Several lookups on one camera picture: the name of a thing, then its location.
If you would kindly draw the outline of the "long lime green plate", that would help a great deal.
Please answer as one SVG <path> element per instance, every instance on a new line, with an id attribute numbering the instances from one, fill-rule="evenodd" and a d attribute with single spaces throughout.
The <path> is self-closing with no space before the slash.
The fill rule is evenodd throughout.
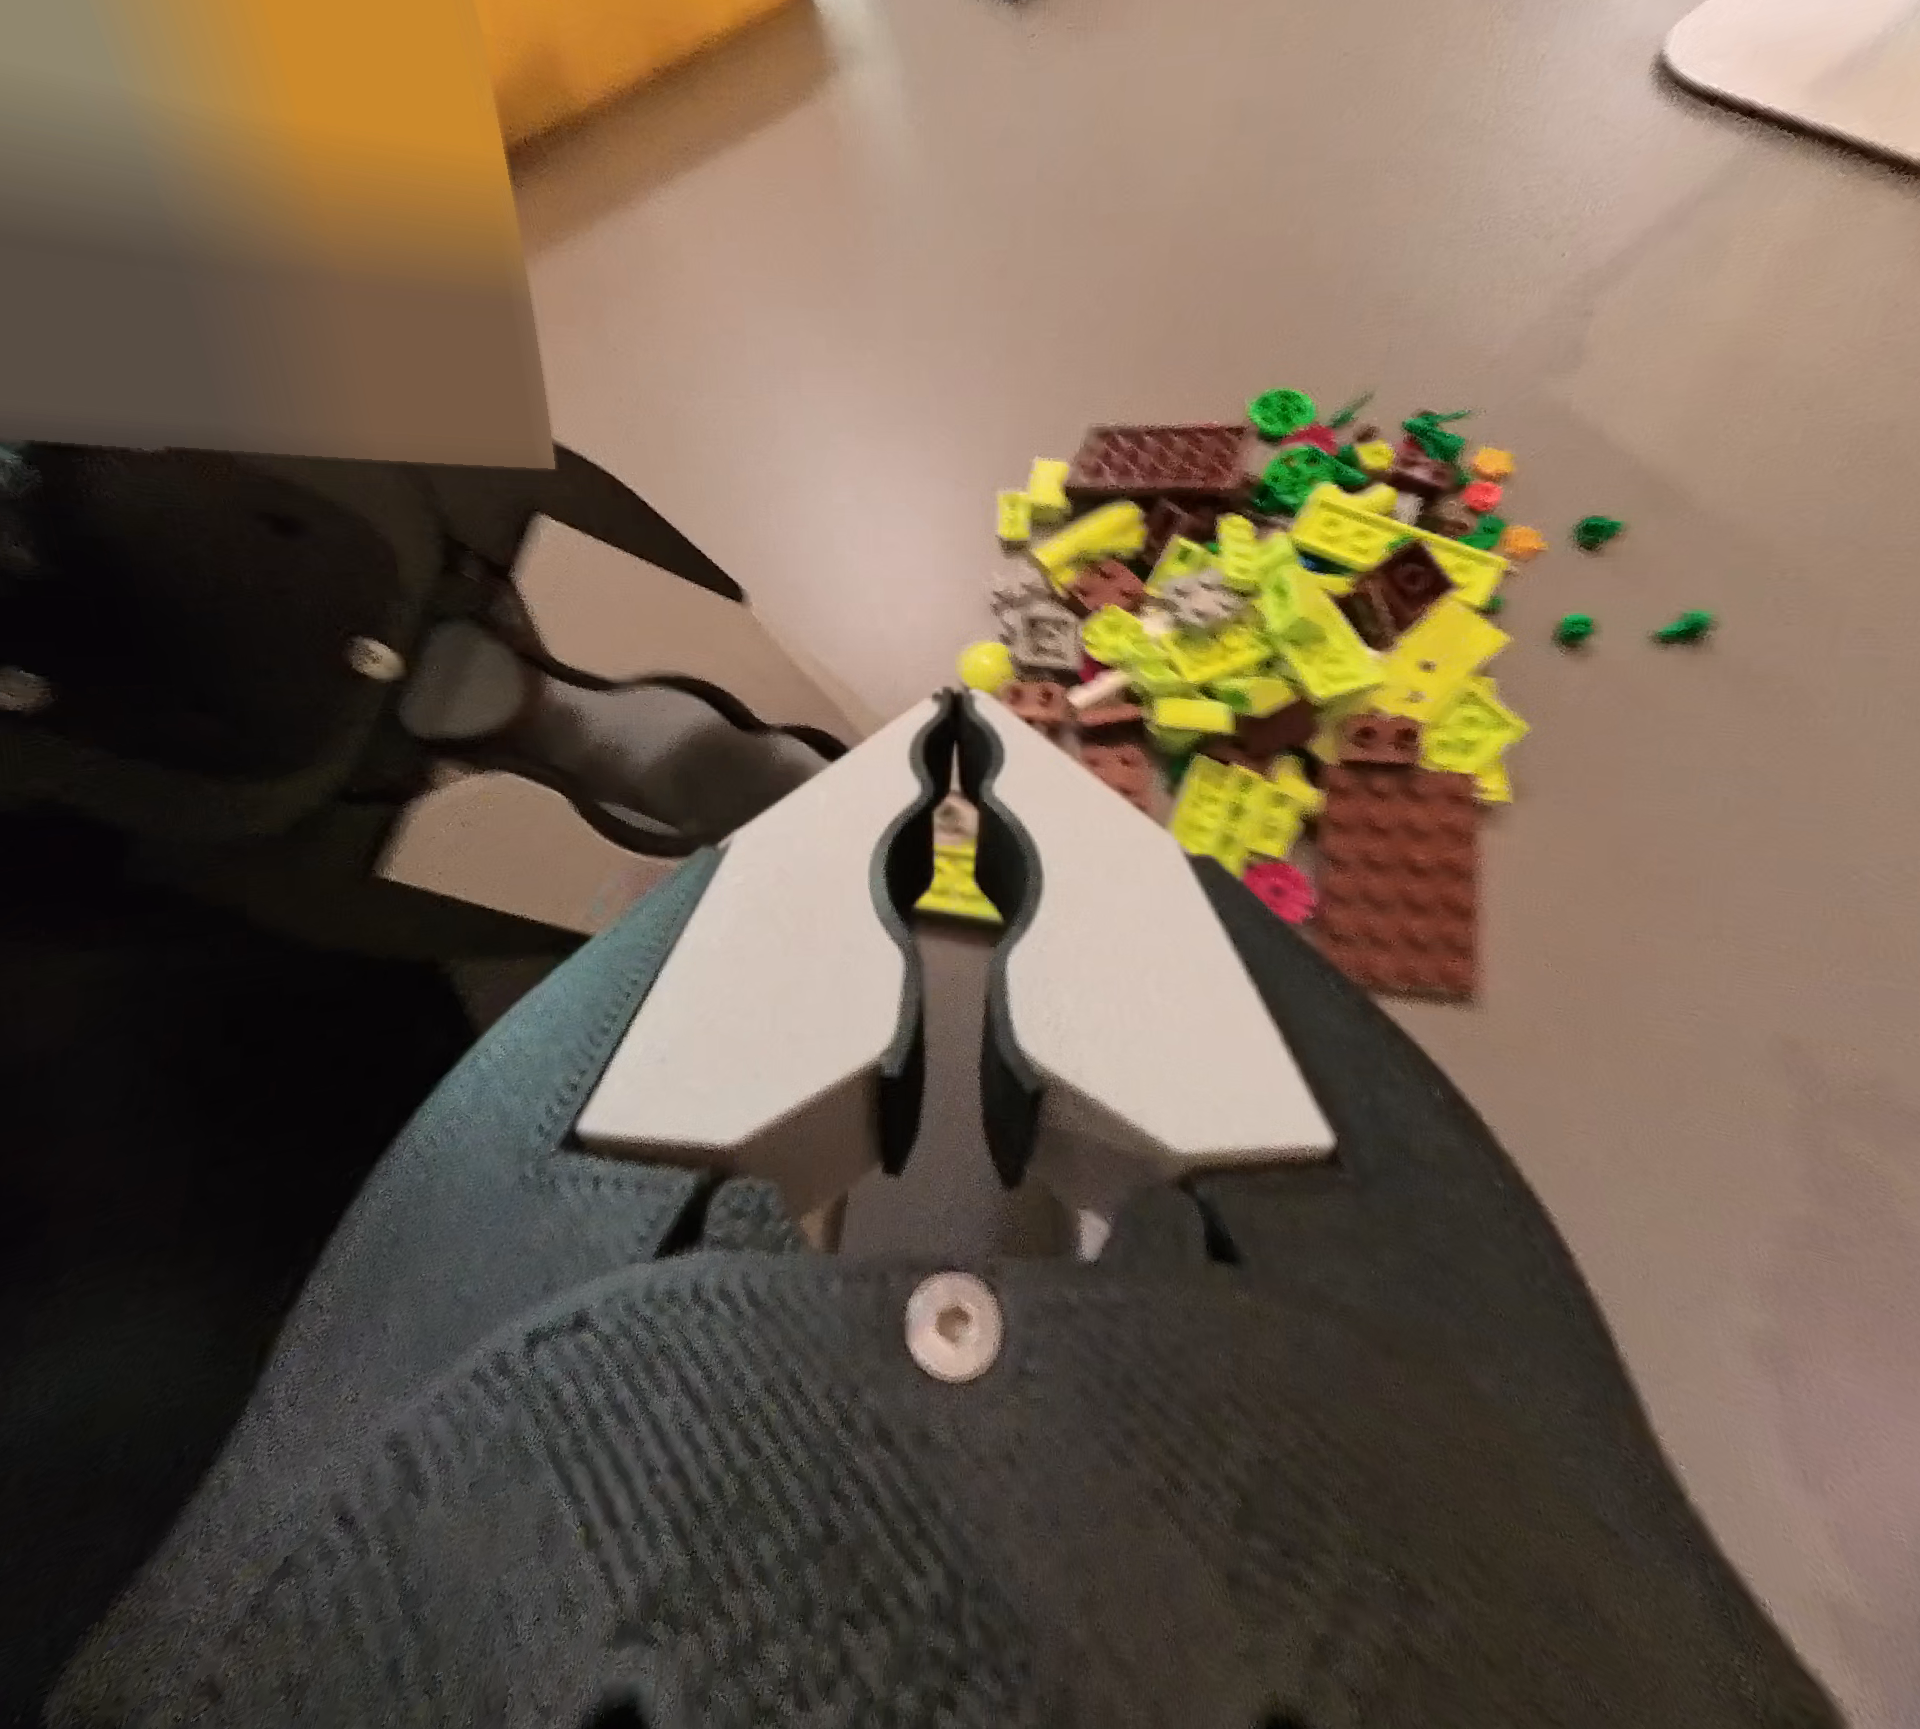
<path id="1" fill-rule="evenodd" d="M 925 919 L 972 926 L 1002 926 L 1002 914 L 977 879 L 979 813 L 960 792 L 932 812 L 932 872 L 916 902 Z"/>

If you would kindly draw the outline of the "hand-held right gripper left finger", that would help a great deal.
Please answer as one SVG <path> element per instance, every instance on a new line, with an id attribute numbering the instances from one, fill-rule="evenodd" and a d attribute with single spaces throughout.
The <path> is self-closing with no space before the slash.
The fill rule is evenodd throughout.
<path id="1" fill-rule="evenodd" d="M 734 832 L 577 1121 L 585 1150 L 759 1178 L 796 1217 L 901 1174 L 927 1101 L 913 913 L 954 749 L 939 691 Z"/>

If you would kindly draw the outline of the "white lamp base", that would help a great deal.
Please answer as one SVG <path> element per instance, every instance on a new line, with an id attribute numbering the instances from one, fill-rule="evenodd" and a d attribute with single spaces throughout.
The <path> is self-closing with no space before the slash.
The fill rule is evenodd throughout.
<path id="1" fill-rule="evenodd" d="M 1663 46 L 1692 95 L 1917 169 L 1917 0 L 1705 0 Z"/>

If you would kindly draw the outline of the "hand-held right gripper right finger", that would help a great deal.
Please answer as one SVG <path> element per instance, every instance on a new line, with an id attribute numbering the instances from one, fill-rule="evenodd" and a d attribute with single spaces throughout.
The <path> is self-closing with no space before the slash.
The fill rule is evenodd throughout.
<path id="1" fill-rule="evenodd" d="M 1333 1128 L 1203 868 L 999 702 L 954 697 L 975 879 L 999 914 L 979 1121 L 1099 1258 L 1144 1191 L 1332 1163 Z"/>

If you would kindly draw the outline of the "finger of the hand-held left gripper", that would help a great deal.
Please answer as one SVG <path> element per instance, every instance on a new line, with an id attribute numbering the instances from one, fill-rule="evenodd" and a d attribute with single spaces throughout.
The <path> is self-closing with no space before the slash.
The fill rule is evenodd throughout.
<path id="1" fill-rule="evenodd" d="M 379 875 L 591 934 L 842 753 L 814 725 L 734 725 L 720 707 L 533 707 L 440 753 Z"/>
<path id="2" fill-rule="evenodd" d="M 485 767 L 824 767 L 874 712 L 756 607 L 550 514 L 450 545 L 450 754 Z"/>

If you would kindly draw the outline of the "pile of toy bricks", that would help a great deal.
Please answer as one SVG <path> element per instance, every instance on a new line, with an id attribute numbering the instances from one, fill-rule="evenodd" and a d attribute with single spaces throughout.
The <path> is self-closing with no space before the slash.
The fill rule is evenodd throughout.
<path id="1" fill-rule="evenodd" d="M 993 493 L 993 635 L 958 681 L 1007 707 L 1174 843 L 1306 930 L 1375 997 L 1465 1006 L 1483 826 L 1527 719 L 1497 680 L 1516 458 L 1471 406 L 1382 425 L 1269 387 L 1224 509 L 1076 509 L 1071 455 Z"/>

